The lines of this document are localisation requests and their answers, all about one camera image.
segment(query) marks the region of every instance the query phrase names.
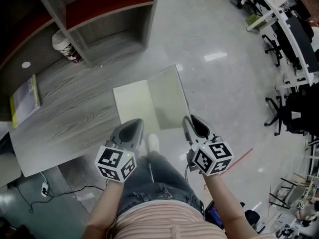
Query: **black desk partition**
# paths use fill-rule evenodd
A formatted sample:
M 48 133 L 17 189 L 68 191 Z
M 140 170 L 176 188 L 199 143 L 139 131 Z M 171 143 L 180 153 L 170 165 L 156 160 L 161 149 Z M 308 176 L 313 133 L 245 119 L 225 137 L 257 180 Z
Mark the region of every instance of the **black desk partition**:
M 307 36 L 306 32 L 304 31 L 302 25 L 300 24 L 299 20 L 293 16 L 289 18 L 286 23 L 290 25 L 290 30 L 293 33 L 297 44 L 301 50 L 301 53 L 305 59 L 305 62 L 308 67 L 308 71 L 310 73 L 318 72 L 319 71 L 319 64 L 315 56 L 315 52 L 311 43 L 309 41 L 309 37 Z

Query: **open book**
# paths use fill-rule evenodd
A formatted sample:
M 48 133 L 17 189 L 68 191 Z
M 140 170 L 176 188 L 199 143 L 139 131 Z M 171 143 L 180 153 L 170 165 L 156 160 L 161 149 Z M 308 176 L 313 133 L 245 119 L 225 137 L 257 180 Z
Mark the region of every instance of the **open book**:
M 10 97 L 10 107 L 14 127 L 19 126 L 40 108 L 35 75 L 32 75 L 32 77 L 22 84 L 13 96 Z

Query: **pink striped shirt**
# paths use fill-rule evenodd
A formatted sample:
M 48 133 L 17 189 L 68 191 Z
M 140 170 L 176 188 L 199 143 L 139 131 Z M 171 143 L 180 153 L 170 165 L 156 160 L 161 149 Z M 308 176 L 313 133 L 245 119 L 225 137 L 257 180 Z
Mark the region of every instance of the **pink striped shirt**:
M 118 217 L 115 232 L 115 239 L 227 239 L 198 210 L 176 200 L 155 200 L 129 209 Z M 261 235 L 254 239 L 275 238 Z

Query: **power strip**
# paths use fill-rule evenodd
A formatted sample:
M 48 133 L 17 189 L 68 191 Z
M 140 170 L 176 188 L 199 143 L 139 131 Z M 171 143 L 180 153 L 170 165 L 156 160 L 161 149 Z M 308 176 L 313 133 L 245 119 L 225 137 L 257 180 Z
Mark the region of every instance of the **power strip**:
M 49 184 L 47 184 L 46 182 L 43 182 L 42 183 L 42 189 L 41 189 L 41 195 L 46 197 L 47 193 L 48 193 L 48 190 L 49 190 Z

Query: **blue jeans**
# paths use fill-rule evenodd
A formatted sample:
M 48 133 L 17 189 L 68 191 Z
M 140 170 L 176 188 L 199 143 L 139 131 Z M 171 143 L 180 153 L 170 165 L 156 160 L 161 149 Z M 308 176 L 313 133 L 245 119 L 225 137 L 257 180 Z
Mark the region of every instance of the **blue jeans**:
M 189 184 L 166 158 L 156 151 L 137 159 L 137 168 L 125 181 L 117 215 L 152 200 L 178 200 L 194 207 L 204 216 L 204 205 Z

